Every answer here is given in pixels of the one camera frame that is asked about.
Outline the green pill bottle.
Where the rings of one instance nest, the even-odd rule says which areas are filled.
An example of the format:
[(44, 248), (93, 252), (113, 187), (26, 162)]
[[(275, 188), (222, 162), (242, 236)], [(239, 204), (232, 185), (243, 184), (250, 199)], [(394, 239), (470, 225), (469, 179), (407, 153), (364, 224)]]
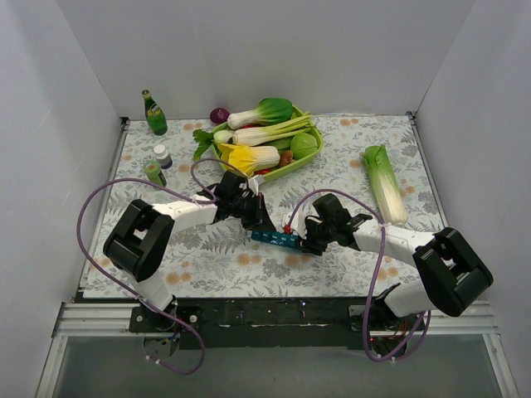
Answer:
[(149, 160), (144, 163), (143, 170), (148, 180), (157, 186), (166, 187), (167, 181), (163, 175), (162, 168), (159, 163), (154, 160)]

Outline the teal weekly pill organizer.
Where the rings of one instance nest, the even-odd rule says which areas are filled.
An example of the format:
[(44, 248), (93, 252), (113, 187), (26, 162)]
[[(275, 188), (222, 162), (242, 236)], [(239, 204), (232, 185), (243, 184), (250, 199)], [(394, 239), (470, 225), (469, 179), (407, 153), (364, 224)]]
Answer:
[(290, 235), (276, 231), (252, 231), (251, 239), (261, 243), (296, 250), (300, 249), (301, 242), (301, 239), (297, 235)]

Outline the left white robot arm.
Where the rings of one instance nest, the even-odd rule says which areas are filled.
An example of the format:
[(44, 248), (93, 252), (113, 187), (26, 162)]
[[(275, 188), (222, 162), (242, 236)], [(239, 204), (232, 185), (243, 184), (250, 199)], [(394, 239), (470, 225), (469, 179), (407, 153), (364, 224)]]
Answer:
[(120, 217), (103, 252), (146, 301), (148, 321), (156, 330), (166, 332), (177, 320), (175, 309), (169, 306), (174, 296), (158, 270), (172, 233), (229, 217), (238, 219), (247, 231), (275, 230), (263, 195), (234, 171), (225, 172), (219, 183), (203, 189), (191, 201), (151, 205), (138, 199), (130, 202)]

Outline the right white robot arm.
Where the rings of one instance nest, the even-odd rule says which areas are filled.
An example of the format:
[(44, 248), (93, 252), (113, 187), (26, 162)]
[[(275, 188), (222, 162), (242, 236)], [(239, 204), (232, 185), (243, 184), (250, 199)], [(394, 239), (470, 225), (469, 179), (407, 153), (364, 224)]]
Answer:
[(494, 282), (484, 262), (453, 228), (419, 232), (382, 226), (369, 215), (351, 216), (332, 193), (315, 200), (313, 207), (317, 216), (304, 221), (304, 252), (322, 255), (336, 243), (362, 252), (382, 251), (417, 269), (417, 282), (399, 284), (376, 298), (375, 318), (382, 328), (397, 328), (406, 316), (434, 309), (458, 317)]

